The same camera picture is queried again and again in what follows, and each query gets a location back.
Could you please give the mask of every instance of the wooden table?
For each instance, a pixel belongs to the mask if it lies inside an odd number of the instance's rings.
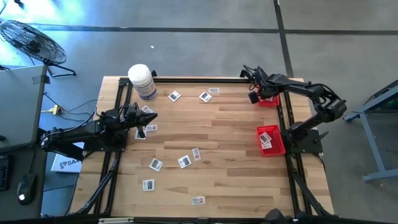
[[[98,111],[112,109],[120,77],[104,77]],[[154,101],[142,101],[135,90],[131,103],[149,106],[158,113],[152,122],[158,131],[146,140],[129,139],[119,167],[112,216],[130,217],[264,217],[279,208],[293,215],[284,156],[262,157],[256,127],[278,124],[275,108],[252,105],[245,83],[157,83]],[[209,87],[221,89],[204,103],[199,94]],[[177,90],[175,103],[167,96]],[[296,121],[310,117],[308,99],[291,94]],[[285,111],[284,98],[281,98]],[[202,160],[181,169],[177,159],[199,147]],[[72,203],[72,212],[83,206],[98,185],[104,153],[95,152],[83,161]],[[148,167],[153,157],[164,165],[160,172]],[[322,163],[303,154],[307,184],[326,210],[333,213]],[[143,192],[142,181],[155,179],[155,191]],[[103,205],[108,190],[105,190]],[[205,196],[205,205],[191,198]],[[304,208],[299,192],[300,208]]]

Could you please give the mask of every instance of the white bottle cap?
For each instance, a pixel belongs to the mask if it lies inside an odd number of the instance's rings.
[[[147,83],[152,78],[149,68],[143,64],[133,65],[127,74],[132,84],[137,86]]]

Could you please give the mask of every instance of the concrete floor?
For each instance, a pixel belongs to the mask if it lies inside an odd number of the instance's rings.
[[[278,28],[272,0],[24,2],[25,8],[21,10],[10,1],[0,18],[102,27]],[[38,7],[47,9],[47,13]],[[280,7],[286,29],[398,30],[398,2],[394,0],[280,0]],[[286,73],[279,34],[45,33],[65,49],[68,59],[64,66],[78,74],[52,78],[51,85],[46,86],[49,95],[67,109],[95,99],[104,75],[127,75],[128,68],[135,63],[147,64],[158,75],[236,76],[244,63],[260,65],[269,73]],[[396,35],[289,34],[286,39],[294,76],[332,87],[347,99],[346,113],[397,78]],[[6,42],[0,42],[0,52],[1,65],[32,65],[26,55]],[[43,109],[52,105],[45,99]],[[95,103],[91,103],[80,111],[93,111],[94,107]],[[40,118],[44,129],[76,124],[49,114]],[[361,123],[345,124],[338,120],[320,125],[319,130],[330,132],[322,144],[335,213],[346,218],[397,222],[398,178],[368,184],[362,181],[361,176],[377,171],[377,166]],[[398,161],[396,154],[387,156]],[[49,154],[42,213],[63,215],[72,187],[51,189],[73,184],[75,176],[50,172],[52,159],[53,154]],[[59,198],[61,203],[54,203],[52,198]]]

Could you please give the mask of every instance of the red container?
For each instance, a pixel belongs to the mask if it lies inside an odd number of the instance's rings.
[[[275,96],[272,101],[262,100],[259,98],[259,106],[274,107],[279,105],[279,95]]]
[[[262,149],[260,135],[266,132],[272,139],[272,148]],[[259,141],[262,156],[277,156],[285,154],[285,146],[280,135],[278,125],[257,127],[257,140]]]

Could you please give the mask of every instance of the fan grille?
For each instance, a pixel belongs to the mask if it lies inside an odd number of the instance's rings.
[[[0,33],[12,46],[40,61],[49,60],[59,65],[67,61],[65,51],[54,40],[37,29],[18,21],[0,24]]]

